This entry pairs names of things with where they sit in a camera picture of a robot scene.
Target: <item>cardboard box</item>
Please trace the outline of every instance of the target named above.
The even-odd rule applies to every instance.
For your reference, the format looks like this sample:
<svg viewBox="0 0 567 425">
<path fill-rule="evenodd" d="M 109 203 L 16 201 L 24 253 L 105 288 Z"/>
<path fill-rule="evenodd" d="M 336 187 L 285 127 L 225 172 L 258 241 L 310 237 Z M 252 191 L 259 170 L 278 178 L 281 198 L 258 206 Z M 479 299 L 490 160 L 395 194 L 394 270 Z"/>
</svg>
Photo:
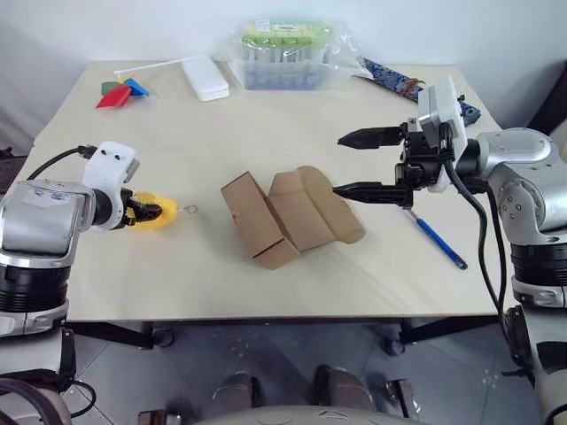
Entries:
<svg viewBox="0 0 567 425">
<path fill-rule="evenodd" d="M 333 241 L 355 243 L 364 228 L 329 179 L 313 166 L 276 174 L 269 194 L 247 172 L 221 189 L 246 249 L 275 269 Z"/>
</svg>

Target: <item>blue patterned fabric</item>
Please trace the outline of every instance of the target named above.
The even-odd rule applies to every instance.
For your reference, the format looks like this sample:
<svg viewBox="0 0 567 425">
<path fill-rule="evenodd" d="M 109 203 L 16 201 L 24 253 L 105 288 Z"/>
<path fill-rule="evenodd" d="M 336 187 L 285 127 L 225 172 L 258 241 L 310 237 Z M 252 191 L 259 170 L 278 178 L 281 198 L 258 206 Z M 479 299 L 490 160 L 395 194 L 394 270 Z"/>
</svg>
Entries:
<svg viewBox="0 0 567 425">
<path fill-rule="evenodd" d="M 401 73 L 396 73 L 394 70 L 386 68 L 385 66 L 379 65 L 366 58 L 364 58 L 364 65 L 372 73 L 373 80 L 376 84 L 391 91 L 395 91 L 409 100 L 417 102 L 417 93 L 423 90 L 423 88 L 415 86 L 412 89 L 408 89 L 408 80 L 411 80 L 409 77 L 402 75 Z M 469 126 L 470 124 L 477 122 L 478 118 L 480 118 L 480 110 L 465 102 L 459 102 L 461 103 L 464 125 Z"/>
</svg>

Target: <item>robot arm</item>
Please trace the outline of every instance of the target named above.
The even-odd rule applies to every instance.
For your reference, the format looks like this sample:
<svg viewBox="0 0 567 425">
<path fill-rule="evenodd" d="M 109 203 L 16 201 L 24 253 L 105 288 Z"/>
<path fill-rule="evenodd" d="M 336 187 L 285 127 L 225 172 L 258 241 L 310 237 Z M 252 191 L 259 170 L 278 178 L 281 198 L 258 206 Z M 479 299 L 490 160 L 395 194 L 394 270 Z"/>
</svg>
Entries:
<svg viewBox="0 0 567 425">
<path fill-rule="evenodd" d="M 94 149 L 84 150 L 91 157 L 82 183 L 18 182 L 0 204 L 0 411 L 11 407 L 4 413 L 13 418 L 37 413 L 28 404 L 20 410 L 21 403 L 11 400 L 15 396 L 3 395 L 3 385 L 40 383 L 43 393 L 29 385 L 24 390 L 40 401 L 47 397 L 46 403 L 56 407 L 62 422 L 47 423 L 71 423 L 58 391 L 74 379 L 73 333 L 64 324 L 66 281 L 80 233 L 123 228 L 161 214 L 158 205 L 141 204 L 122 188 L 138 167 L 134 150 L 114 142 Z"/>
<path fill-rule="evenodd" d="M 441 81 L 420 93 L 418 119 L 340 139 L 339 144 L 356 149 L 403 141 L 403 152 L 394 185 L 356 182 L 334 191 L 361 202 L 411 208 L 414 190 L 447 186 L 448 168 L 454 169 L 451 180 L 464 196 L 491 190 L 512 245 L 512 288 L 521 303 L 501 317 L 505 337 L 514 360 L 528 369 L 546 423 L 567 423 L 567 165 L 547 136 L 527 128 L 484 133 L 465 146 L 457 108 L 452 83 Z M 483 185 L 488 187 L 478 190 Z M 503 316 L 503 291 L 495 301 Z"/>
</svg>

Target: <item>white stick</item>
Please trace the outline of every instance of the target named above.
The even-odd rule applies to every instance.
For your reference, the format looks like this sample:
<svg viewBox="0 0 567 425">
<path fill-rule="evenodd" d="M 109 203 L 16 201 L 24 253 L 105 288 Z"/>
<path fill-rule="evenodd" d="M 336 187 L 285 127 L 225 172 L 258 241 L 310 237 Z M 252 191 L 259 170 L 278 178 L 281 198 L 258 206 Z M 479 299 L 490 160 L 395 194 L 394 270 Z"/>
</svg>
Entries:
<svg viewBox="0 0 567 425">
<path fill-rule="evenodd" d="M 157 68 L 159 66 L 166 66 L 166 65 L 172 65 L 172 64 L 176 64 L 178 62 L 183 62 L 184 60 L 189 59 L 189 58 L 181 58 L 181 59 L 175 59 L 175 60 L 168 60 L 167 62 L 159 62 L 157 64 L 150 64 L 150 65 L 142 65 L 142 66 L 134 66 L 133 68 L 127 68 L 127 69 L 120 69 L 118 71 L 114 71 L 114 73 L 116 74 L 116 76 L 118 77 L 118 79 L 120 80 L 121 75 L 123 73 L 131 73 L 133 71 L 140 71 L 142 69 L 149 69 L 149 68 Z"/>
</svg>

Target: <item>beige table top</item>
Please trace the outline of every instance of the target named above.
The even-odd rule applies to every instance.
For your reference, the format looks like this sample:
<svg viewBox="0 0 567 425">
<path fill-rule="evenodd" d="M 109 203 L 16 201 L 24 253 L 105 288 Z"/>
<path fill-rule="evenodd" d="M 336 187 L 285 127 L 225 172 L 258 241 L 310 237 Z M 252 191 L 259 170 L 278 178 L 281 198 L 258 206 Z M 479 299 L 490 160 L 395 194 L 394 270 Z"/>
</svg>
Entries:
<svg viewBox="0 0 567 425">
<path fill-rule="evenodd" d="M 459 270 L 393 205 L 353 208 L 367 229 L 356 244 L 331 243 L 269 271 L 245 251 L 220 188 L 246 170 L 267 189 L 273 175 L 319 167 L 336 184 L 392 183 L 400 148 L 355 151 L 336 145 L 357 128 L 392 126 L 416 104 L 352 78 L 322 92 L 246 91 L 199 102 L 179 66 L 139 73 L 151 95 L 124 108 L 96 110 L 102 81 L 132 63 L 91 63 L 35 140 L 20 174 L 78 144 L 113 140 L 137 149 L 141 165 L 128 187 L 196 205 L 158 231 L 82 235 L 69 280 L 71 320 L 366 317 L 492 313 L 477 262 L 478 219 L 453 188 L 416 194 L 415 209 L 468 263 Z M 394 66 L 433 83 L 453 75 L 480 108 L 469 137 L 498 126 L 452 66 Z M 80 180 L 84 160 L 67 158 L 44 176 Z M 492 234 L 487 264 L 497 281 Z"/>
</svg>

